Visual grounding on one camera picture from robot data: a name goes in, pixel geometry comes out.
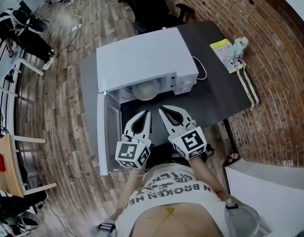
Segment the yellow book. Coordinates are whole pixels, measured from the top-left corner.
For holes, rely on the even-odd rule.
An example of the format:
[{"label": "yellow book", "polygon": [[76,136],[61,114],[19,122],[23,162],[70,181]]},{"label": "yellow book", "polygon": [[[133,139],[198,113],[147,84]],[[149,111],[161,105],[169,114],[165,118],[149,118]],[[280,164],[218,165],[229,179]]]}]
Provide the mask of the yellow book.
[{"label": "yellow book", "polygon": [[235,64],[229,62],[228,57],[232,44],[227,39],[212,43],[210,47],[216,53],[217,57],[223,63],[229,74],[235,72],[236,68],[242,69],[244,66],[246,66],[246,63],[243,60],[237,61]]}]

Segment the brick wall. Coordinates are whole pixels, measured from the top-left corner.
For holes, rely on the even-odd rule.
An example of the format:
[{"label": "brick wall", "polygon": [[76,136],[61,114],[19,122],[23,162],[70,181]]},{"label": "brick wall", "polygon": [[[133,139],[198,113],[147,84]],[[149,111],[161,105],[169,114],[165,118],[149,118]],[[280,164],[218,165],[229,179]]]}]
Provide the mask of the brick wall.
[{"label": "brick wall", "polygon": [[244,159],[304,167],[304,22],[284,0],[167,0],[172,13],[179,2],[230,41],[250,41],[244,57],[261,103],[229,119]]}]

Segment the microwave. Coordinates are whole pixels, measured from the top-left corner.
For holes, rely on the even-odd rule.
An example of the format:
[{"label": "microwave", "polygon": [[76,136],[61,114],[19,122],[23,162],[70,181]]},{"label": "microwave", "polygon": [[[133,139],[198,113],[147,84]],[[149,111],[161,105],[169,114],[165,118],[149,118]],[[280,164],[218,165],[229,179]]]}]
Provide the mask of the microwave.
[{"label": "microwave", "polygon": [[136,100],[132,88],[156,80],[159,94],[187,93],[197,82],[196,64],[177,28],[134,36],[96,50],[97,137],[101,175],[118,168],[116,144],[122,135],[121,105]]}]

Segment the cable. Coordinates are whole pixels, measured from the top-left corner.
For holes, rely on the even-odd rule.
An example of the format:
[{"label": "cable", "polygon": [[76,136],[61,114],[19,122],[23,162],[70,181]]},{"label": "cable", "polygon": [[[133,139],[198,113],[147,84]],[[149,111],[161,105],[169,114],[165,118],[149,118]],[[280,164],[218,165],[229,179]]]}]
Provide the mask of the cable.
[{"label": "cable", "polygon": [[80,15],[76,15],[74,12],[83,9],[84,6],[81,5],[81,6],[78,6],[76,9],[73,9],[73,8],[72,8],[72,5],[73,5],[73,3],[70,5],[70,8],[71,8],[71,10],[72,10],[72,12],[73,12],[73,15],[74,15],[75,17],[81,18],[81,19],[83,20],[83,23],[82,23],[82,26],[83,26],[83,25],[85,24],[85,18],[82,17],[82,16],[80,16]]},{"label": "cable", "polygon": [[[83,25],[85,24],[85,18],[84,18],[83,16],[76,15],[76,14],[75,14],[75,11],[78,11],[78,10],[83,9],[84,6],[81,5],[81,6],[77,7],[76,9],[73,9],[73,8],[72,8],[72,5],[73,5],[73,4],[70,5],[70,8],[71,8],[71,10],[72,10],[72,12],[73,12],[73,15],[74,15],[75,17],[81,18],[81,19],[83,20],[83,23],[81,24],[81,25],[83,26]],[[71,52],[73,52],[73,51],[75,50],[74,45],[71,45],[71,44],[72,44],[73,40],[76,38],[77,33],[78,33],[78,30],[79,30],[79,28],[77,28],[76,34],[75,34],[75,36],[73,37],[73,39],[69,42],[69,44],[68,44],[66,47],[64,47],[59,53],[55,53],[54,55],[60,55],[61,52],[63,52],[65,49],[67,49],[67,52],[68,52],[68,53],[71,53]]]},{"label": "cable", "polygon": [[201,80],[206,79],[207,78],[207,71],[206,71],[205,67],[203,66],[203,64],[201,63],[201,61],[199,61],[199,59],[196,56],[192,56],[192,58],[196,59],[200,63],[201,67],[203,68],[203,70],[206,73],[206,76],[204,78],[197,78],[197,80],[201,81]]},{"label": "cable", "polygon": [[71,235],[73,235],[73,236],[75,236],[75,237],[78,237],[77,235],[73,234],[71,231],[69,231],[69,230],[63,225],[63,223],[62,223],[62,221],[60,220],[59,216],[52,210],[52,204],[51,204],[51,202],[48,201],[47,199],[46,199],[45,201],[47,201],[47,202],[49,203],[49,206],[50,206],[50,209],[51,209],[52,213],[54,213],[54,215],[58,218],[58,220],[59,220],[59,222],[61,223],[61,225],[63,226],[63,228],[64,228],[66,231],[68,231]]},{"label": "cable", "polygon": [[68,53],[71,53],[71,52],[73,52],[73,51],[75,50],[74,45],[71,45],[71,44],[72,44],[73,40],[76,38],[77,33],[78,33],[78,30],[79,30],[79,29],[76,30],[76,34],[75,34],[75,36],[73,37],[73,39],[69,42],[69,44],[68,44],[66,47],[64,47],[59,53],[54,53],[54,55],[60,55],[61,52],[63,52],[65,49],[67,49],[67,52],[68,52]]}]

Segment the red object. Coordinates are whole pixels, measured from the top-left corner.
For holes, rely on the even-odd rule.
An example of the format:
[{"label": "red object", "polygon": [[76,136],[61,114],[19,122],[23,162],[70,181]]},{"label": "red object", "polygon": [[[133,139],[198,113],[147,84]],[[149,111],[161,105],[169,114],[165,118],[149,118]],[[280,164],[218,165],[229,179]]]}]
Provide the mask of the red object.
[{"label": "red object", "polygon": [[241,156],[239,154],[233,153],[228,158],[225,159],[223,166],[224,167],[230,166],[231,164],[237,162],[239,159],[241,159]]},{"label": "red object", "polygon": [[0,172],[5,172],[4,159],[1,154],[0,154]]}]

